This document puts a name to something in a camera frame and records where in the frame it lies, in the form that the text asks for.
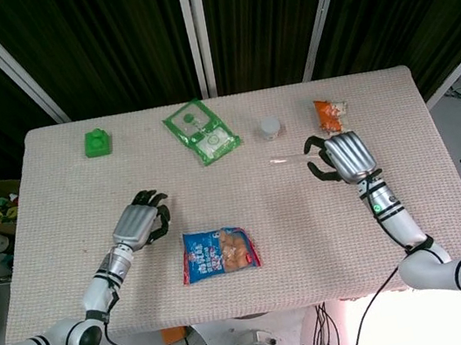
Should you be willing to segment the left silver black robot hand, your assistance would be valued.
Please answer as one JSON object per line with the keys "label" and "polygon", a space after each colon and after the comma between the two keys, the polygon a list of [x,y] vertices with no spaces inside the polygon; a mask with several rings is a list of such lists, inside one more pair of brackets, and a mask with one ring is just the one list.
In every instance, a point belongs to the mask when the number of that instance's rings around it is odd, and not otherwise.
{"label": "left silver black robot hand", "polygon": [[124,245],[133,252],[165,236],[169,230],[168,198],[157,190],[139,191],[120,215],[112,238],[115,245]]}

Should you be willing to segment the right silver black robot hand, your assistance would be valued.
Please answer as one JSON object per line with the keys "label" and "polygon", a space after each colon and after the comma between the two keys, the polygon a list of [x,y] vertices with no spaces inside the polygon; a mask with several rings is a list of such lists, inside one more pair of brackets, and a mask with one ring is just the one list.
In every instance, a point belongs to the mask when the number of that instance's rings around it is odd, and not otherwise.
{"label": "right silver black robot hand", "polygon": [[375,158],[355,132],[343,132],[328,139],[312,135],[305,141],[303,154],[308,155],[313,146],[319,149],[321,160],[333,169],[324,172],[313,162],[307,163],[314,177],[323,182],[359,184],[377,171]]}

